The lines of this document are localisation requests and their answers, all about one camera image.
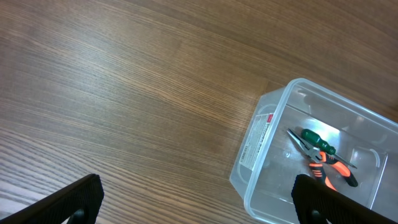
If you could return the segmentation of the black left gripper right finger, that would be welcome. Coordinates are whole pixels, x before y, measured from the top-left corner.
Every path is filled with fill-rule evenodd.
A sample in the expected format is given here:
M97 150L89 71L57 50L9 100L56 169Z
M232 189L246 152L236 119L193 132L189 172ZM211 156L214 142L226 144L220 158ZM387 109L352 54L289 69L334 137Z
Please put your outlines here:
M291 196L300 223L393 223L305 174L296 176Z

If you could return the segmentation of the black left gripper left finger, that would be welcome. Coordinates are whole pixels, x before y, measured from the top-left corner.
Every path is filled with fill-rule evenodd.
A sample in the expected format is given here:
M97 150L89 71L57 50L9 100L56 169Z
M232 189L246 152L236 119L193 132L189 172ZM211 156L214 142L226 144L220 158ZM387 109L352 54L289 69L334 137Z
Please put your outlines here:
M18 223L95 223L104 190L98 174L89 174L1 220Z

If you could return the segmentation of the orange black needle-nose pliers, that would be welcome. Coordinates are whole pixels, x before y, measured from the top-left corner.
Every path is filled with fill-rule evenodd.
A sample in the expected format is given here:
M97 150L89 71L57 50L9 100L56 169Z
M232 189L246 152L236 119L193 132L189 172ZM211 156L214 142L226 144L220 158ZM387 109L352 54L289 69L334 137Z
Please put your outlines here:
M308 166L312 171L314 178L321 184L336 191L323 168L324 164L328 164L345 179L349 186L358 186L358 181L354 177L353 173L339 159L336 159L326 152L321 151L319 148L313 146L308 141L294 133L293 130L288 129L287 133L289 134L291 140L296 143L298 150L308 159Z

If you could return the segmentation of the clear plastic container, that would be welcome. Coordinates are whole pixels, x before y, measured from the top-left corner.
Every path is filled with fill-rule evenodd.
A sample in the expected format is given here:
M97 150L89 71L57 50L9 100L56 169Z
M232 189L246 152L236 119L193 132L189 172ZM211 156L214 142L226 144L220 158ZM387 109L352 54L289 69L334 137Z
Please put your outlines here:
M297 175L311 170L289 129L311 129L352 163L357 187L325 166L339 193L397 220L397 124L304 78L261 96L249 123L230 181L250 216L298 221L292 187Z

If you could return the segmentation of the green handled screwdriver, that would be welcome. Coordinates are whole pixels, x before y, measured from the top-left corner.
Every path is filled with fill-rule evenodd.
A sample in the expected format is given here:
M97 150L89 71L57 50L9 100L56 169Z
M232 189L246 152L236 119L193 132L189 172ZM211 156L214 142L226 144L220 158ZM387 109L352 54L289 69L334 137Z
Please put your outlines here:
M310 130L310 129L303 129L301 132L301 137L308 141L310 144L312 144L313 146L319 148L321 151L336 157L337 159L339 159L341 162L343 162L346 165L349 165L351 167L354 167L355 169L357 169L357 167L348 162L347 160L345 160L344 158L342 158L341 156L339 156L336 152L336 149L331 146L329 143L327 143L325 140L323 140L319 134L317 134L316 132Z

